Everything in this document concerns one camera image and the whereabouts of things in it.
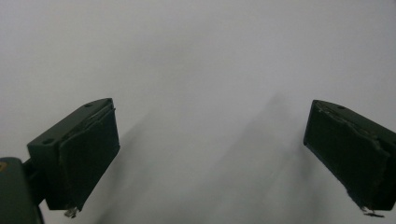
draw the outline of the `white surface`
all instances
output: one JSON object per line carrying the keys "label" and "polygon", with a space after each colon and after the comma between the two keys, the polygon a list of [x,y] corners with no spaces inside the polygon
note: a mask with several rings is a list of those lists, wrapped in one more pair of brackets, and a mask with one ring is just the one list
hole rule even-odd
{"label": "white surface", "polygon": [[0,157],[113,97],[121,152],[46,223],[390,223],[302,146],[313,99],[396,131],[396,2],[1,1]]}

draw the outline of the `white background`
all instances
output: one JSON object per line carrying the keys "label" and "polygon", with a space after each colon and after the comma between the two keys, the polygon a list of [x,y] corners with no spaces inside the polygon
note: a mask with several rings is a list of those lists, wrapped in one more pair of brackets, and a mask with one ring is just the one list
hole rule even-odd
{"label": "white background", "polygon": [[118,157],[46,223],[392,223],[302,139],[313,99],[396,131],[395,72],[394,0],[5,0],[0,157],[112,97]]}

